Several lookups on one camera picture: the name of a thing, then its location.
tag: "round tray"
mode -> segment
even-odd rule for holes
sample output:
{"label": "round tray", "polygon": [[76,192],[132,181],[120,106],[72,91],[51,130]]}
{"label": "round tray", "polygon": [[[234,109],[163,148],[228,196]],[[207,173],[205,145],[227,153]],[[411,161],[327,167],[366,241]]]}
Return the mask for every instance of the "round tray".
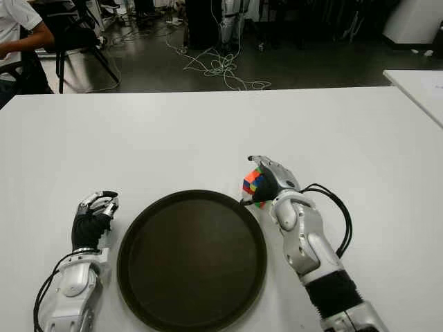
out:
{"label": "round tray", "polygon": [[259,294],[266,244],[252,214],[217,192],[171,194],[126,232],[118,284],[132,312],[160,331],[216,331]]}

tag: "rubik's cube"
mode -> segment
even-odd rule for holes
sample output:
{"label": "rubik's cube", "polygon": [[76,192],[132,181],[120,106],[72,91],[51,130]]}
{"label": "rubik's cube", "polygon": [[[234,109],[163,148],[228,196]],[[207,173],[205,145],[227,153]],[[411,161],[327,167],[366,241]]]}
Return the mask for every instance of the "rubik's cube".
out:
{"label": "rubik's cube", "polygon": [[[257,167],[251,173],[245,176],[243,180],[243,190],[250,195],[254,195],[254,192],[257,190],[257,187],[260,185],[262,180],[262,170],[260,167]],[[255,205],[261,208],[264,205],[264,202],[257,202]]]}

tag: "robotic arm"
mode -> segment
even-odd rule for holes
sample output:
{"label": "robotic arm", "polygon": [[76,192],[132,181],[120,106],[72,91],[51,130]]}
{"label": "robotic arm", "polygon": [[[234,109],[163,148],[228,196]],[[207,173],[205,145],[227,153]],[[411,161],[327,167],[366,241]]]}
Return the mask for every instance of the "robotic arm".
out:
{"label": "robotic arm", "polygon": [[[56,271],[62,274],[56,289],[55,310],[46,322],[45,332],[91,330],[94,306],[102,288],[100,276],[107,268],[109,251],[108,248],[98,250],[98,241],[111,229],[110,222],[117,209],[117,193],[110,191],[95,192],[79,204],[72,228],[73,252],[59,262],[48,278],[51,283]],[[34,313],[35,331],[39,332],[42,329],[38,324],[38,308],[44,296],[40,294]]]}
{"label": "robotic arm", "polygon": [[284,237],[284,256],[318,309],[325,332],[388,332],[323,233],[314,202],[300,192],[293,174],[265,156],[250,156],[263,177],[247,203],[272,201],[271,215]]}

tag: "white shirt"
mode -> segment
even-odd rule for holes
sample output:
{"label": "white shirt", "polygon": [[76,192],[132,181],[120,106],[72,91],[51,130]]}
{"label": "white shirt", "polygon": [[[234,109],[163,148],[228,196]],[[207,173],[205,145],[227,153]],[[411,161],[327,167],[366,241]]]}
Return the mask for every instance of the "white shirt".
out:
{"label": "white shirt", "polygon": [[[32,30],[42,21],[40,15],[25,0],[0,0],[0,44],[20,39],[20,26]],[[21,60],[20,52],[13,52],[0,60],[0,66]],[[14,80],[9,74],[0,75],[0,80]]]}

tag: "floor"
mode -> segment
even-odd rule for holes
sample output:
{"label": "floor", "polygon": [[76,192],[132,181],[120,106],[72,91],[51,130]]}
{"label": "floor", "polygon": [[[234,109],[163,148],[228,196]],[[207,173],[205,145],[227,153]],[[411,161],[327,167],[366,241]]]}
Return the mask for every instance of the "floor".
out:
{"label": "floor", "polygon": [[[65,69],[65,93],[87,92],[173,92],[173,91],[225,91],[252,89],[233,78],[225,84],[223,77],[206,77],[202,71],[183,70],[190,58],[177,54],[171,46],[183,43],[183,27],[168,28],[164,19],[158,20],[150,30],[138,33],[137,27],[113,24],[105,33],[108,47],[104,54],[117,76],[119,86],[108,76],[100,63],[90,54],[73,52]],[[308,89],[347,86],[389,85],[382,75],[384,69],[443,69],[443,60],[424,57],[422,52],[393,50],[381,40],[356,41],[353,44],[307,42],[299,50],[290,38],[283,38],[280,47],[258,50],[255,34],[244,33],[242,49],[234,63],[234,74],[244,81],[263,80],[271,83],[268,89]],[[190,50],[196,57],[201,50]],[[210,66],[214,57],[203,56],[202,62]],[[57,91],[55,58],[42,60],[48,81]]]}

